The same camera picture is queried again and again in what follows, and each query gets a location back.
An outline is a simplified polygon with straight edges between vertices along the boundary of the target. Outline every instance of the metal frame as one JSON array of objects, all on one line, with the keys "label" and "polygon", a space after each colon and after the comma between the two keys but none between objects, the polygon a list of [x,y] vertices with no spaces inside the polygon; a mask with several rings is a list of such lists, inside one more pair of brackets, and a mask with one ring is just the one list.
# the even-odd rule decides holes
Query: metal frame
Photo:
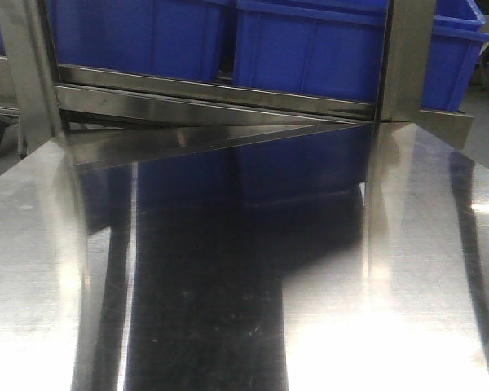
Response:
[{"label": "metal frame", "polygon": [[435,6],[436,0],[390,1],[380,94],[372,105],[58,64],[44,0],[0,0],[7,49],[0,57],[0,112],[21,115],[31,150],[68,128],[67,113],[179,126],[416,122],[463,147],[471,116],[421,109]]}]

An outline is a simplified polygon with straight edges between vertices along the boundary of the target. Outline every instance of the stainless steel table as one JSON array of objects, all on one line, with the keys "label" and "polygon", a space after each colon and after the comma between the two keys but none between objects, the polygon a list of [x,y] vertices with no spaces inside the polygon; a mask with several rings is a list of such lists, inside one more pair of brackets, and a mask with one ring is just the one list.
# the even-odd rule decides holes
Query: stainless steel table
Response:
[{"label": "stainless steel table", "polygon": [[487,169],[383,125],[365,184],[240,198],[240,144],[332,130],[83,134],[1,176],[0,389],[489,389]]}]

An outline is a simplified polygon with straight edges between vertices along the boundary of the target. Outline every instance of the metal shelf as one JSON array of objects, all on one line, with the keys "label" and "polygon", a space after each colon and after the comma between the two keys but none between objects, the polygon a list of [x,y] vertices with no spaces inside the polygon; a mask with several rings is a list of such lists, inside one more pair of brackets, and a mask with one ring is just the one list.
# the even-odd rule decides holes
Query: metal shelf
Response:
[{"label": "metal shelf", "polygon": [[66,133],[76,114],[183,126],[415,122],[463,147],[471,116],[421,109],[435,6],[390,2],[380,94],[370,104],[58,64],[44,1],[0,0],[0,113],[22,116],[30,150]]}]

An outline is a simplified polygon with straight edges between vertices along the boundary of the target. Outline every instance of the gray floor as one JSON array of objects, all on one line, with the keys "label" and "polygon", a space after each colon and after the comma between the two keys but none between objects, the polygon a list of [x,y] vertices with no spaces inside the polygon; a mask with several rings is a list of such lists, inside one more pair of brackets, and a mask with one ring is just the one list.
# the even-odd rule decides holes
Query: gray floor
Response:
[{"label": "gray floor", "polygon": [[489,94],[471,86],[461,109],[474,116],[464,153],[489,169]]},{"label": "gray floor", "polygon": [[20,161],[17,153],[16,127],[9,128],[4,134],[0,147],[0,175]]},{"label": "gray floor", "polygon": [[[489,94],[482,87],[470,87],[462,111],[475,117],[464,153],[489,169]],[[0,148],[0,175],[19,161],[15,130],[8,130]]]}]

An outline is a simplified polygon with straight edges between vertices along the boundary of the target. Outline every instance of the metal leg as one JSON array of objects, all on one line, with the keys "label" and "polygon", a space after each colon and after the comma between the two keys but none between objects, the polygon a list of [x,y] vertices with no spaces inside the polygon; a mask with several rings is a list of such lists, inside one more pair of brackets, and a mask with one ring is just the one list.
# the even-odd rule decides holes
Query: metal leg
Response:
[{"label": "metal leg", "polygon": [[20,122],[18,122],[17,126],[17,135],[18,135],[18,156],[24,159],[27,156],[27,140],[25,139],[24,131],[22,130],[22,126]]},{"label": "metal leg", "polygon": [[391,0],[377,119],[414,121],[421,110],[436,0]]},{"label": "metal leg", "polygon": [[58,107],[55,48],[43,0],[0,0],[0,25],[22,130],[34,151],[68,128]]}]

